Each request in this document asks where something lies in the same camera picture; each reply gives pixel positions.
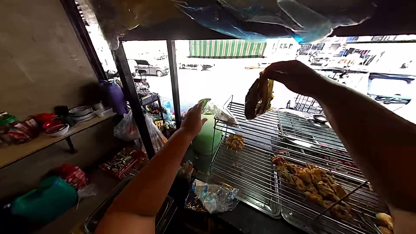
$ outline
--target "stack of plates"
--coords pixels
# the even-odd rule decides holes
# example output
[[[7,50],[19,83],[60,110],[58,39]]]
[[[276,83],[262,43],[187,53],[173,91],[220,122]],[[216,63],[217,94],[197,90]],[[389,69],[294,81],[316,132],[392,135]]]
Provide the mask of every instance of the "stack of plates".
[[[75,122],[83,122],[94,118],[95,113],[90,106],[81,106],[69,110]]]

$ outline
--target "grill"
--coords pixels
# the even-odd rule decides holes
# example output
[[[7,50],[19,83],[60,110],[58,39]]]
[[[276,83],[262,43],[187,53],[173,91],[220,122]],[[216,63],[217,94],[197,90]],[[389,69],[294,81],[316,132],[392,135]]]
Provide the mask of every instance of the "grill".
[[[294,108],[298,111],[312,114],[321,114],[323,112],[317,100],[300,94],[295,99]]]
[[[353,161],[330,128],[315,126],[307,117],[284,110],[272,110],[247,121],[244,105],[230,99],[225,106],[239,123],[231,126],[215,119],[214,128],[224,135],[219,147],[213,149],[210,182],[239,188],[239,200],[274,218],[283,217],[309,233],[372,233],[361,218],[375,223],[380,205],[378,195],[370,191],[368,184],[349,196],[347,203],[354,218],[345,221],[329,212],[322,214],[324,207],[306,200],[302,192],[280,180],[273,169],[270,158],[280,155],[289,163],[306,167],[308,162],[325,170],[347,193],[363,184],[364,176],[349,165]],[[226,137],[235,133],[244,136],[244,147],[239,152],[226,144]]]

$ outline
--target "teal container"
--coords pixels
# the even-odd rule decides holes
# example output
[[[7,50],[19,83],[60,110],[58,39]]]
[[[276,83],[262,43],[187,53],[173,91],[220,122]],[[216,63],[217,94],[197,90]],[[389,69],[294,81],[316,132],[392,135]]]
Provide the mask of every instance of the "teal container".
[[[77,202],[75,188],[61,177],[44,179],[38,189],[18,197],[12,204],[12,214],[33,222],[49,223]]]

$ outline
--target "blue plastic sheet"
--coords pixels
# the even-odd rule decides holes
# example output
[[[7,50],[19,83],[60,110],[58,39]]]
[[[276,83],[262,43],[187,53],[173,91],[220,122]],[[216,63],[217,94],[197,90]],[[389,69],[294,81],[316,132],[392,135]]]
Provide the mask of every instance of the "blue plastic sheet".
[[[361,23],[376,7],[367,0],[188,0],[176,6],[199,24],[232,37],[264,42],[292,36],[300,44],[322,39],[338,26]],[[269,30],[253,30],[250,22]],[[276,31],[276,25],[287,30]]]

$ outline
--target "wire rack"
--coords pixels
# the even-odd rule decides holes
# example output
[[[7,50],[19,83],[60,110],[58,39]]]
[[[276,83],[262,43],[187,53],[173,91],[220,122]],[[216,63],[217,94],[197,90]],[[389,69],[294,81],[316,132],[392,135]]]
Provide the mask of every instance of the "wire rack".
[[[298,111],[311,114],[321,114],[323,112],[322,107],[319,105],[317,100],[300,94],[298,94],[295,99],[294,108]]]
[[[218,148],[213,149],[215,154],[211,162],[211,182],[223,182],[239,188],[237,198],[241,201],[274,218],[280,217],[281,213],[286,221],[309,233],[372,233],[355,215],[349,221],[335,219],[329,212],[316,218],[325,209],[307,201],[303,193],[280,180],[270,161],[272,156],[280,155],[289,163],[302,167],[306,167],[307,162],[312,163],[327,171],[328,175],[349,192],[365,182],[364,176],[357,168],[327,159],[331,157],[352,162],[347,154],[339,153],[343,152],[340,149],[333,151],[332,146],[304,147],[288,140],[287,130],[281,130],[286,127],[281,127],[283,124],[279,122],[279,115],[281,120],[286,116],[277,110],[247,121],[243,104],[232,102],[231,98],[226,107],[239,123],[226,125],[224,121],[215,119],[215,130],[224,132],[224,136]],[[241,151],[236,152],[227,147],[226,137],[231,133],[244,136],[244,147]],[[313,136],[319,145],[321,139]],[[379,197],[369,190],[368,185],[351,194],[348,203],[354,214],[366,216],[372,222],[375,222],[375,213],[380,212]]]

